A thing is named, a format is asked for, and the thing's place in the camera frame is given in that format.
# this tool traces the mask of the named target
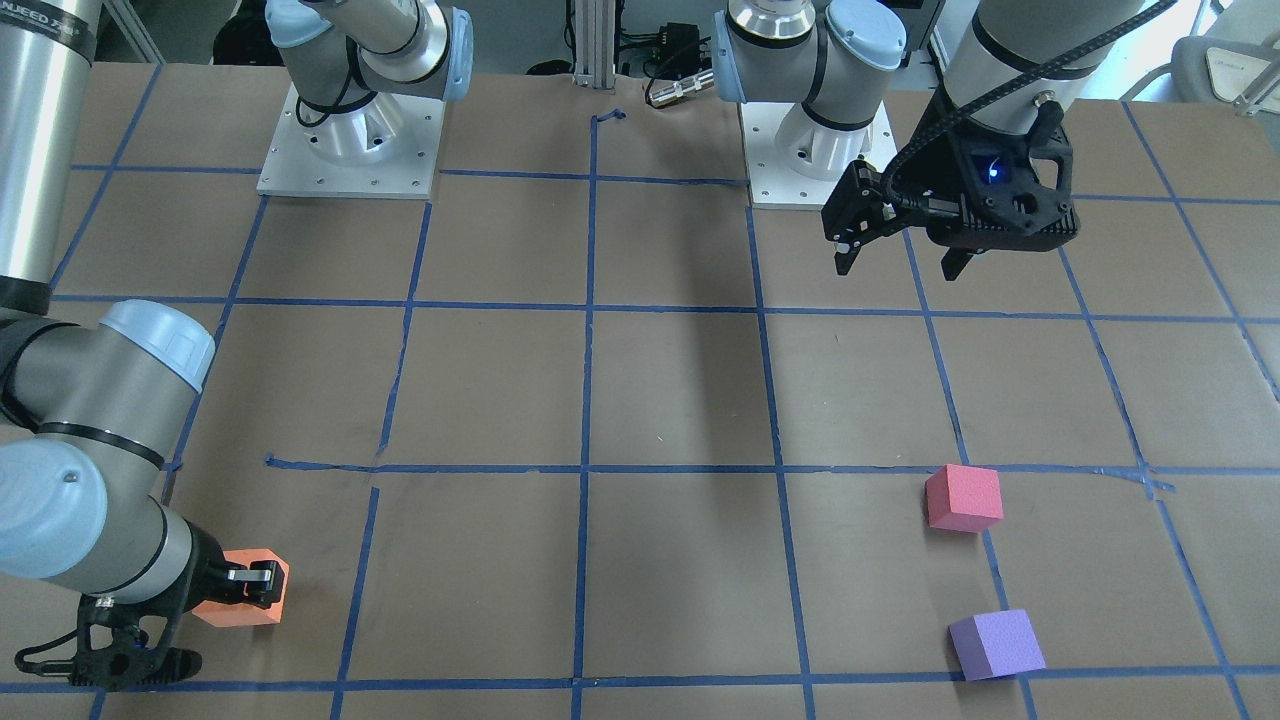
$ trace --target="cube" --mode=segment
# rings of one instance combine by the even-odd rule
[[[929,527],[980,533],[1005,516],[1000,474],[986,468],[945,465],[924,483]]]
[[[1044,669],[1044,655],[1025,610],[987,612],[952,623],[951,642],[965,680]]]
[[[242,628],[246,625],[275,625],[284,615],[284,594],[289,591],[289,564],[280,560],[280,556],[270,550],[227,550],[223,557],[248,568],[250,562],[259,560],[275,560],[284,570],[284,587],[280,589],[280,602],[271,605],[266,610],[252,605],[223,605],[206,600],[201,602],[191,614],[215,628]]]

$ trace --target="black label band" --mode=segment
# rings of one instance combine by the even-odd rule
[[[38,0],[0,0],[0,23],[28,29],[70,47],[93,61],[97,36],[88,23],[76,15]]]

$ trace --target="white mounting plate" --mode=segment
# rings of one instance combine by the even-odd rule
[[[308,147],[307,137],[293,117],[297,97],[297,91],[289,86],[271,147],[262,161],[262,174],[257,177],[259,195],[430,200],[440,129],[444,127],[444,102],[397,95],[396,101],[408,118],[411,137],[402,138],[408,142],[388,147],[396,154],[388,154],[371,165],[338,165]]]
[[[794,102],[746,102],[739,105],[742,118],[742,146],[746,150],[746,174],[751,179],[751,205],[783,210],[813,210],[822,208],[836,181],[820,181],[791,169],[782,160],[782,151],[774,142],[782,118]],[[883,170],[897,155],[893,131],[888,126],[884,104],[876,111],[870,127],[872,151],[867,161]]]

